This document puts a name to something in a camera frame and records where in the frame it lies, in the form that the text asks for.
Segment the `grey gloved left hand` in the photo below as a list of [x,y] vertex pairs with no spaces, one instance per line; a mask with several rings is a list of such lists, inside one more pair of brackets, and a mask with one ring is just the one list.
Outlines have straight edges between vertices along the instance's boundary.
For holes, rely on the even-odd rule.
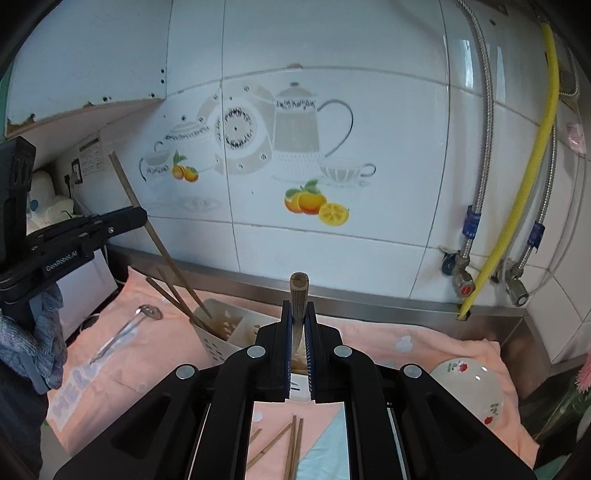
[[1,311],[1,361],[29,380],[38,394],[61,387],[67,347],[60,323],[63,297],[56,283],[50,284],[27,305],[33,325],[24,326],[17,315]]

